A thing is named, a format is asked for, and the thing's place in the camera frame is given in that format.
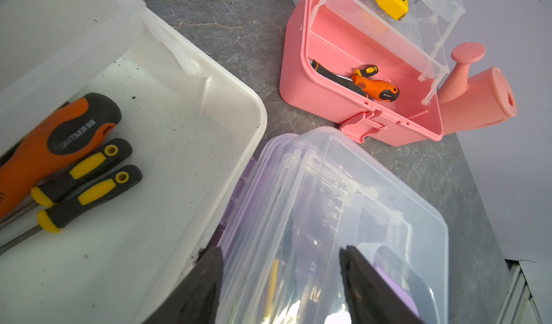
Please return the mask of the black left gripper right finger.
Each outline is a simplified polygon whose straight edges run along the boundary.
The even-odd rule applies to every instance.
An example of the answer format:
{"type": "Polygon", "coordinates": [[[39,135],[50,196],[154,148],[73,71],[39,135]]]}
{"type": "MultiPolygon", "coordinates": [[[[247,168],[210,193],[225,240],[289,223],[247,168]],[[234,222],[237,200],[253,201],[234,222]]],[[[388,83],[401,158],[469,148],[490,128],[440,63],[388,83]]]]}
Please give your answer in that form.
{"type": "Polygon", "coordinates": [[[422,322],[355,246],[339,250],[339,263],[353,324],[422,322]]]}

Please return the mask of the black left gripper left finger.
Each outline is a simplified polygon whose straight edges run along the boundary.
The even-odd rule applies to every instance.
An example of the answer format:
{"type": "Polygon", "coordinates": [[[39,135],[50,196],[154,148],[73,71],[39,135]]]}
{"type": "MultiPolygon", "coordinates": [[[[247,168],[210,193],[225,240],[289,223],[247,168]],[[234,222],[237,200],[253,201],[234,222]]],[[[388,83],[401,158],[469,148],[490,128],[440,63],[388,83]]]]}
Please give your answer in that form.
{"type": "Polygon", "coordinates": [[[214,324],[223,274],[222,250],[213,246],[206,250],[185,279],[145,322],[214,324]]]}

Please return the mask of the purple clear-lid toolbox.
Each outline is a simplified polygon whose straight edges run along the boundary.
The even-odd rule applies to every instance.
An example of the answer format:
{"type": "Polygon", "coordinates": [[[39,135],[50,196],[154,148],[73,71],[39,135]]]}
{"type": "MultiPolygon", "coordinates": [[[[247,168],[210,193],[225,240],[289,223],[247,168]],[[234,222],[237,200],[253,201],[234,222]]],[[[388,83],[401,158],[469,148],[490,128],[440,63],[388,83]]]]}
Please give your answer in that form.
{"type": "Polygon", "coordinates": [[[271,139],[236,195],[217,323],[349,323],[348,246],[423,322],[448,322],[443,216],[340,131],[271,139]]]}

